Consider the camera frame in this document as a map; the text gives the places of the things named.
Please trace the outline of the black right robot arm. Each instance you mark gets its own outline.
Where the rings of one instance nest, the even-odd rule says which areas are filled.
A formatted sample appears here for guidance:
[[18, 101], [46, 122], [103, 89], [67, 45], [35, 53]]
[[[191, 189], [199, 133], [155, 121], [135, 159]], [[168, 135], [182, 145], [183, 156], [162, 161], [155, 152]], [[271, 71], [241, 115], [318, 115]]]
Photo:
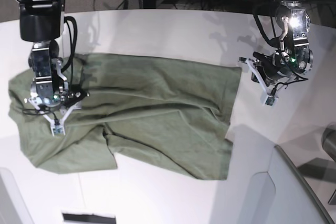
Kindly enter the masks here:
[[65, 0], [16, 0], [19, 4], [20, 37], [32, 42], [28, 58], [34, 77], [30, 88], [30, 103], [37, 112], [74, 108], [87, 95], [72, 84], [64, 72], [73, 66], [77, 35], [70, 43], [70, 57], [66, 63], [59, 56], [57, 38], [62, 36], [64, 23], [73, 17], [64, 16]]

